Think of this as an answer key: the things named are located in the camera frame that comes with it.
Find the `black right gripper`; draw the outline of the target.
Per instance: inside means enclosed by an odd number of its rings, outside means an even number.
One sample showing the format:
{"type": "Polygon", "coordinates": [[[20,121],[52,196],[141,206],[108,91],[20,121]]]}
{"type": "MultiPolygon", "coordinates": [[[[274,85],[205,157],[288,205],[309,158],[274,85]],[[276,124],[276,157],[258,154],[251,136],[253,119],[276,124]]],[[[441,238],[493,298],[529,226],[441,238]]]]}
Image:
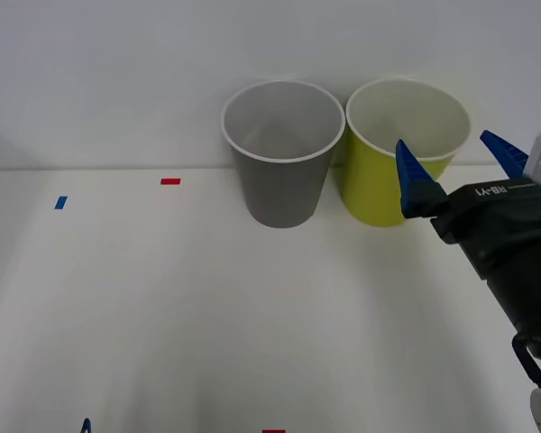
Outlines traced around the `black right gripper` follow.
{"type": "Polygon", "coordinates": [[[541,186],[522,178],[528,155],[491,131],[480,140],[513,180],[465,185],[449,196],[403,140],[396,145],[400,209],[406,219],[432,217],[446,244],[458,244],[482,279],[541,242],[541,186]]]}

